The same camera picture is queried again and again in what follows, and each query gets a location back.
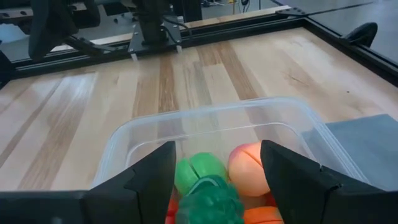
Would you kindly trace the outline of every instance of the black metal frame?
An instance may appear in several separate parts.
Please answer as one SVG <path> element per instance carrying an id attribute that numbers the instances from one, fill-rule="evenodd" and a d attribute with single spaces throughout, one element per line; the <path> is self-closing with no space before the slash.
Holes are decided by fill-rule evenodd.
<path id="1" fill-rule="evenodd" d="M 275 13 L 222 22 L 209 26 L 191 28 L 192 36 L 189 35 L 187 30 L 182 30 L 182 47 L 193 47 L 297 27 L 303 27 L 309 30 L 336 49 L 372 70 L 389 83 L 398 86 L 398 64 L 393 60 L 379 55 L 365 45 L 351 44 L 345 41 L 341 38 L 339 33 L 305 15 L 289 17 L 288 14 Z M 0 82 L 129 58 L 129 44 L 130 40 L 106 44 L 108 47 L 116 47 L 117 50 L 97 57 L 83 55 L 77 50 L 64 50 L 61 52 L 52 52 L 40 62 L 33 62 L 30 59 L 18 60 L 12 62 L 11 67 L 2 66 L 2 69 L 8 68 L 8 70 L 0 72 Z M 141 52 L 137 54 L 137 56 L 139 57 L 150 53 L 151 52 Z M 9 64 L 9 62 L 0 61 L 0 64 Z"/>

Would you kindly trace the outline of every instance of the plastic container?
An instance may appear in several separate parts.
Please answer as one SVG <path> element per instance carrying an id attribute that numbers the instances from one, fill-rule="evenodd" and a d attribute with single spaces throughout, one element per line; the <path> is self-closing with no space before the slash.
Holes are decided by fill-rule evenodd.
<path id="1" fill-rule="evenodd" d="M 261 98 L 136 118 L 108 141 L 96 186 L 133 165 L 166 141 L 177 160 L 212 152 L 224 164 L 238 145 L 269 139 L 343 174 L 368 182 L 320 118 L 293 98 Z"/>

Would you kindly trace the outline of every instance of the wooden tabletop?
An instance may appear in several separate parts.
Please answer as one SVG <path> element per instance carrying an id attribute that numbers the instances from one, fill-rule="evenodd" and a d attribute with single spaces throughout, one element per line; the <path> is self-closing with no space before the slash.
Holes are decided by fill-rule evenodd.
<path id="1" fill-rule="evenodd" d="M 87 189 L 133 118 L 269 96 L 324 122 L 387 113 L 398 89 L 298 28 L 9 82 L 0 90 L 0 190 Z"/>

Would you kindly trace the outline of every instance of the green plastic toy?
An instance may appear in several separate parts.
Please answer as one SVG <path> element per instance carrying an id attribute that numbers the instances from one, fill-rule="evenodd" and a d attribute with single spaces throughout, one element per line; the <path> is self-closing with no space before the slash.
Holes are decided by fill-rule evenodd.
<path id="1" fill-rule="evenodd" d="M 174 184 L 181 195 L 186 195 L 199 178 L 207 175 L 218 175 L 227 181 L 227 171 L 223 163 L 212 153 L 201 152 L 177 163 Z"/>
<path id="2" fill-rule="evenodd" d="M 243 224 L 243 204 L 236 189 L 218 175 L 199 179 L 184 196 L 176 224 Z"/>

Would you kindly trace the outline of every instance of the floor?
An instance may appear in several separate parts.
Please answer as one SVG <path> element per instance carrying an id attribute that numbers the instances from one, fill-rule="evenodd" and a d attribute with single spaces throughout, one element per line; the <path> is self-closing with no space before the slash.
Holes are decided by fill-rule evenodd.
<path id="1" fill-rule="evenodd" d="M 0 190 L 90 188 L 109 137 L 126 121 L 272 96 L 304 100 L 324 122 L 384 113 L 398 119 L 396 87 L 309 31 L 298 28 L 255 35 L 184 49 L 181 54 L 9 82 L 0 90 Z M 202 133 L 209 126 L 228 127 L 231 132 L 211 134 L 205 140 L 181 138 L 179 155 L 213 151 L 226 162 L 233 147 L 259 138 L 305 153 L 291 129 L 234 128 L 270 118 L 294 118 L 302 124 L 305 117 L 294 110 L 241 111 L 239 119 L 234 117 L 176 119 L 127 132 L 117 141 L 101 180 L 124 169 L 132 146 L 143 143 L 130 164 L 155 149 L 154 144 L 144 142 L 177 132 Z M 323 165 L 341 169 L 333 160 Z"/>
<path id="2" fill-rule="evenodd" d="M 393 0 L 251 0 L 251 5 L 248 11 L 255 11 L 259 9 L 259 1 L 261 9 L 268 7 L 275 7 L 277 5 L 286 4 L 292 7 L 299 7 L 308 13 L 320 13 L 312 17 L 340 34 L 349 33 L 357 26 L 373 21 L 379 25 L 379 31 L 372 49 L 386 57 L 398 62 L 398 42 L 395 37 L 398 36 L 398 28 L 395 21 L 398 19 L 398 1 Z M 233 11 L 233 5 L 228 4 L 227 0 L 221 0 L 225 6 L 213 6 L 202 8 L 204 19 L 230 15 Z M 239 7 L 236 4 L 236 13 L 239 13 Z M 102 8 L 101 25 L 92 29 L 81 30 L 78 36 L 83 36 L 87 39 L 99 39 L 109 37 L 112 35 L 119 35 L 131 32 L 132 24 L 120 16 L 107 17 Z M 115 24 L 113 19 L 119 18 L 119 24 Z M 15 42 L 1 44 L 2 50 L 10 60 L 18 60 L 27 58 L 27 39 L 18 40 Z"/>

